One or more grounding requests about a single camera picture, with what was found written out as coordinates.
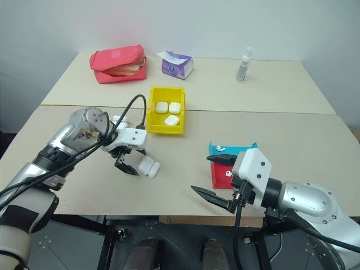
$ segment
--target yellow plastic bin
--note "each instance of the yellow plastic bin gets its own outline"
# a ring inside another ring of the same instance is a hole
[[[181,104],[180,114],[175,114],[180,118],[177,125],[165,125],[165,119],[171,114],[158,114],[156,112],[156,104],[159,101],[179,102]],[[151,87],[150,100],[147,108],[147,124],[146,130],[152,133],[162,134],[184,134],[185,126],[185,88],[169,87],[169,86],[153,86]]]

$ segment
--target robotic arm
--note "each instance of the robotic arm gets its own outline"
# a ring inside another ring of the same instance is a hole
[[[316,249],[321,253],[318,256],[324,257],[322,263],[326,269],[330,269],[329,266],[351,269],[360,263],[360,226],[341,211],[331,191],[314,183],[281,183],[270,178],[271,163],[258,148],[248,149],[238,156],[213,155],[208,160],[233,166],[231,185],[234,190],[233,199],[225,200],[212,191],[192,186],[205,200],[231,213],[246,203],[251,203],[254,209],[267,208],[266,215],[289,221],[309,234],[312,245],[319,247]]]
[[[132,149],[145,154],[147,133],[143,125],[138,128],[117,126],[99,108],[87,107],[74,112],[69,123],[0,193],[0,269],[25,268],[29,258],[30,233],[41,230],[48,223],[59,203],[59,198],[51,190],[61,189],[66,176],[78,161],[88,155],[87,151],[102,146],[103,151],[116,158],[117,168],[137,174],[135,169],[124,163],[125,154],[130,154]],[[46,177],[56,170],[58,173]],[[40,179],[42,176],[43,181],[26,190],[34,183],[34,177]]]

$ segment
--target tissue box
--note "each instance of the tissue box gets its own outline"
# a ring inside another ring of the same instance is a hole
[[[161,69],[163,73],[185,80],[194,68],[194,61],[191,56],[178,55],[173,52],[158,53],[163,58]]]

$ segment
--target red pouch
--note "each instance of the red pouch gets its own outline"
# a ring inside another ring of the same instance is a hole
[[[90,68],[99,83],[146,79],[146,57],[140,45],[97,51]]]

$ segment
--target beige tabletop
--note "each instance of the beige tabletop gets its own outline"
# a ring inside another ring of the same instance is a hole
[[[75,106],[41,106],[18,133],[0,160],[0,189],[68,122]],[[103,108],[110,115],[122,109]],[[137,124],[142,110],[132,109]],[[135,177],[114,167],[101,150],[83,160],[56,192],[57,214],[231,215],[209,204],[190,185],[212,188],[206,160],[209,141],[247,146],[257,142],[271,161],[271,177],[281,181],[317,182],[328,187],[350,216],[359,216],[360,145],[343,121],[329,114],[186,111],[185,134],[149,134],[146,150],[161,163],[158,175]],[[127,159],[139,162],[137,152]],[[230,198],[230,190],[216,190]],[[243,216],[263,215],[247,206]]]
[[[148,98],[151,86],[180,86],[185,87],[187,110],[335,113],[301,62],[253,61],[239,83],[240,60],[195,58],[192,74],[180,80],[161,72],[161,58],[149,56],[146,80],[99,84],[89,67],[90,55],[77,55],[42,105],[126,107],[136,94]]]

